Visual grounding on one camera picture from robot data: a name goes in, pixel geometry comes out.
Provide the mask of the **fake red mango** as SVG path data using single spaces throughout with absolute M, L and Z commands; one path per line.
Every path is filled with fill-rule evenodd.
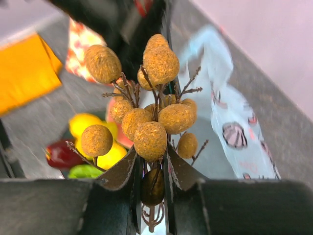
M 82 165 L 84 161 L 67 146 L 67 141 L 60 140 L 48 145 L 45 149 L 45 156 L 49 166 L 58 170 L 70 170 L 76 165 Z

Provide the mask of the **fake green kiwi slice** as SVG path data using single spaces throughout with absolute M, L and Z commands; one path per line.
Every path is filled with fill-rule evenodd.
M 70 179 L 79 179 L 79 178 L 97 178 L 102 175 L 104 172 L 89 165 L 77 165 L 70 169 L 68 173 L 68 178 Z

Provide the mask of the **fake brown grape bunch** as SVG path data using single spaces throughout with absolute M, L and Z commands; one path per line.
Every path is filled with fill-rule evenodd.
M 129 151 L 134 163 L 133 223 L 140 228 L 142 208 L 160 205 L 165 196 L 163 163 L 174 150 L 183 159 L 196 160 L 203 151 L 188 129 L 197 120 L 195 101 L 182 95 L 194 90 L 184 87 L 181 93 L 164 95 L 165 85 L 174 81 L 179 60 L 161 34 L 153 35 L 143 52 L 143 63 L 137 72 L 138 83 L 130 91 L 128 83 L 116 83 L 112 93 L 117 101 L 111 117 L 121 124 L 124 135 L 133 143 Z

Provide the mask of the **yellow fake lemon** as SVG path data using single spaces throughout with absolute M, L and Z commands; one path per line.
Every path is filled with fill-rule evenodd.
M 69 131 L 75 139 L 81 138 L 86 128 L 92 125 L 102 124 L 102 120 L 95 115 L 88 113 L 78 113 L 68 122 Z

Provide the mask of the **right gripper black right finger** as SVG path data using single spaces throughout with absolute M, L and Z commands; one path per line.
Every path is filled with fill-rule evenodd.
M 210 180 L 169 145 L 164 155 L 169 235 L 310 235 L 313 192 L 289 180 Z

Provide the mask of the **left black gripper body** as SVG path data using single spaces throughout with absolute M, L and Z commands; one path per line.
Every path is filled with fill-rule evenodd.
M 51 0 L 74 20 L 103 37 L 118 56 L 128 80 L 137 80 L 150 37 L 171 41 L 172 0 Z

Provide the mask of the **light blue plastic bag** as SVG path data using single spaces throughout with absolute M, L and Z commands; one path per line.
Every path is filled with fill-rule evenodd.
M 197 102 L 198 116 L 209 119 L 235 176 L 280 179 L 254 110 L 246 98 L 228 84 L 234 65 L 226 42 L 214 26 L 203 26 L 182 49 L 179 85 L 187 84 L 191 78 L 188 62 L 199 54 L 203 55 L 201 70 L 190 87 L 202 87 L 202 91 L 186 96 Z

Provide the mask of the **fake yellow star fruit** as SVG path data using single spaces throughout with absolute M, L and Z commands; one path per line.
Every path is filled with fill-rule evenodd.
M 123 147 L 122 145 L 120 145 L 118 142 L 115 141 L 117 137 L 116 124 L 114 124 L 113 122 L 105 122 L 105 121 L 100 122 L 100 124 L 102 124 L 103 126 L 105 126 L 106 128 L 110 130 L 112 137 L 113 137 L 113 141 L 112 141 L 112 147 L 110 151 L 105 155 L 99 156 L 97 159 L 96 165 L 104 170 L 108 170 L 127 154 L 127 150 L 125 149 L 125 147 Z M 94 158 L 86 154 L 84 150 L 82 149 L 81 137 L 78 137 L 78 136 L 76 137 L 75 147 L 85 158 L 95 163 Z

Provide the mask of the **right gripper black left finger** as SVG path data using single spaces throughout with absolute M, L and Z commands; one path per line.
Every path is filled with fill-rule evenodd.
M 3 235 L 135 235 L 140 232 L 139 158 L 134 149 L 98 180 L 27 179 L 0 158 Z

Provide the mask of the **floral orange cloth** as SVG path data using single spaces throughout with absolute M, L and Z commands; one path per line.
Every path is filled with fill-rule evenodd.
M 85 51 L 92 45 L 105 46 L 106 42 L 96 32 L 70 18 L 65 68 L 69 73 L 81 77 L 88 82 L 97 83 L 90 75 L 84 62 Z

